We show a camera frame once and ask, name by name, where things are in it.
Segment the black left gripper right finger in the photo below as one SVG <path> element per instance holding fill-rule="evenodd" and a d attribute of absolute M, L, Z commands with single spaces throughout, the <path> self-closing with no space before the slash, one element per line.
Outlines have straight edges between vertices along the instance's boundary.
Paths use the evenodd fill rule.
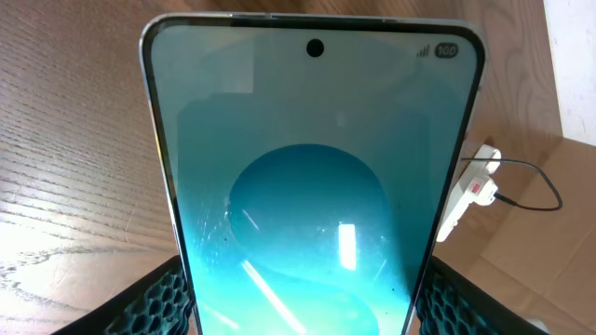
<path fill-rule="evenodd" d="M 416 299 L 420 335 L 548 335 L 467 280 L 430 259 Z"/>

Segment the cyan screen Galaxy smartphone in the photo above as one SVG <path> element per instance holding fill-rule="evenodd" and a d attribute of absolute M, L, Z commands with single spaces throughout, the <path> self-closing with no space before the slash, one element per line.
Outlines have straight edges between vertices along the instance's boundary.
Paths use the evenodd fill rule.
<path fill-rule="evenodd" d="M 486 67 L 459 20 L 185 12 L 139 54 L 200 334 L 403 334 Z"/>

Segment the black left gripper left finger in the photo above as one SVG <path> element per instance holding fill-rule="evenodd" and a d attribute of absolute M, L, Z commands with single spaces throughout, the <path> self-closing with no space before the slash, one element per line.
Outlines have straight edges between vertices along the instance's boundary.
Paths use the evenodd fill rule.
<path fill-rule="evenodd" d="M 54 335 L 186 335 L 193 309 L 183 263 L 174 256 Z"/>

